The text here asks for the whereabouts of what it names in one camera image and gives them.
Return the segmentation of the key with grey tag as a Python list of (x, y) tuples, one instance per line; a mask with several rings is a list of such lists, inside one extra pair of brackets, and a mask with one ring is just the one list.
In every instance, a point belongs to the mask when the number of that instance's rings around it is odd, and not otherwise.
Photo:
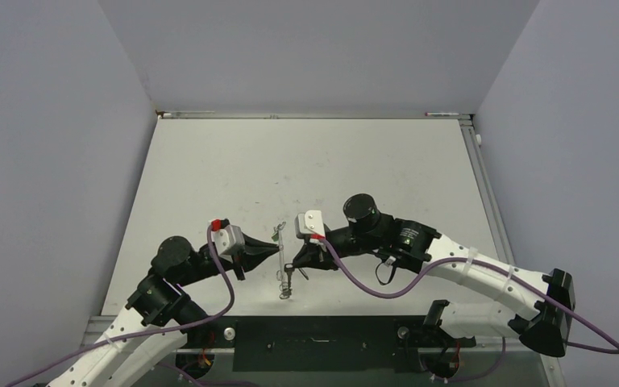
[(293, 264), (285, 264), (284, 265), (284, 273), (286, 276), (285, 287), (287, 289), (292, 288), (292, 277), (295, 272), (299, 272), (306, 281), (309, 280), (309, 275), (306, 273), (306, 271), (303, 268), (297, 268)]

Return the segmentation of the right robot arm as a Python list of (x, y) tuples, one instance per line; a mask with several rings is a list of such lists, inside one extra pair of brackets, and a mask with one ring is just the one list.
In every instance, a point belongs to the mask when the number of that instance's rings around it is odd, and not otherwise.
[[(447, 235), (414, 220), (381, 212), (367, 193), (343, 205), (347, 225), (331, 230), (320, 210), (307, 210), (294, 220), (303, 247), (292, 268), (340, 270), (348, 280), (376, 298), (400, 298), (424, 277), (450, 281), (486, 297), (483, 303), (432, 303), (423, 323), (425, 338), (434, 345), (476, 336), (518, 339), (545, 355), (565, 356), (575, 309), (573, 278), (554, 268), (548, 273), (518, 268), (456, 243)], [(404, 269), (416, 277), (404, 289), (382, 293), (361, 283), (343, 259), (372, 255), (392, 271)]]

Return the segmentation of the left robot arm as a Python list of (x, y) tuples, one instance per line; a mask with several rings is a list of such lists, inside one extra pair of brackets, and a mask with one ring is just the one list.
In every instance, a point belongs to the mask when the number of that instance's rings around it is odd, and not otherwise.
[[(246, 273), (281, 251), (229, 231), (209, 231), (199, 250), (182, 236), (158, 247), (147, 276), (137, 285), (113, 322), (92, 344), (64, 357), (71, 364), (50, 386), (132, 386), (170, 352), (205, 342), (208, 332), (235, 304), (229, 272), (240, 281)], [(228, 300), (208, 314), (185, 291), (186, 285), (211, 277), (224, 280)]]

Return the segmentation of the red white marker pen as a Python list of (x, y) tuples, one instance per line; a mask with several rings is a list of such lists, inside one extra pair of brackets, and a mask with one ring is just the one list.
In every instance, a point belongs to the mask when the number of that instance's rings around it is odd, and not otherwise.
[(460, 113), (456, 113), (456, 112), (426, 112), (425, 116), (426, 117), (435, 117), (435, 118), (451, 118), (451, 117), (458, 117), (458, 116), (460, 116)]

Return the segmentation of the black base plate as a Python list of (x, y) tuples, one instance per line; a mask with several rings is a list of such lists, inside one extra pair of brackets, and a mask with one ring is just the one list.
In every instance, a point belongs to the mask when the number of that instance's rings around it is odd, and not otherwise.
[[(233, 372), (410, 372), (446, 362), (473, 338), (454, 339), (423, 315), (225, 316), (188, 335), (176, 365), (194, 377)], [(224, 366), (232, 360), (231, 366)]]

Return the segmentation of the aluminium frame rail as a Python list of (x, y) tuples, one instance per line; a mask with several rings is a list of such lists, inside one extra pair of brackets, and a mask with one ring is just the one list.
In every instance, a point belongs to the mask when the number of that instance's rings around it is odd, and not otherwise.
[(513, 250), (509, 242), (509, 236), (501, 217), (501, 211), (493, 192), (488, 171), (485, 167), (482, 152), (481, 139), (475, 129), (472, 114), (463, 114), (459, 119), (461, 134), (466, 145), (467, 153), (472, 165), (484, 212), (488, 219), (492, 240), (496, 248), (498, 259), (507, 264), (516, 264)]

